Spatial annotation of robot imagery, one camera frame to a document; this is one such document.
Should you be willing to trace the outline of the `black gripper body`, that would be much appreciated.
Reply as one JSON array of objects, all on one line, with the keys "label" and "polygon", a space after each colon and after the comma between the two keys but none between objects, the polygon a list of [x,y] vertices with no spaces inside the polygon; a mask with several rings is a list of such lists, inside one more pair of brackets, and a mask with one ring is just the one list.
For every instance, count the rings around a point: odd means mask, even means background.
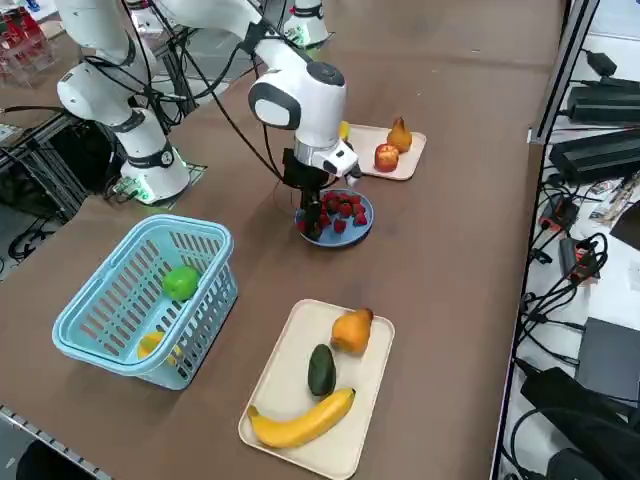
[{"label": "black gripper body", "polygon": [[283,165],[284,183],[291,188],[318,191],[328,181],[326,171],[301,163],[291,148],[283,150]]}]

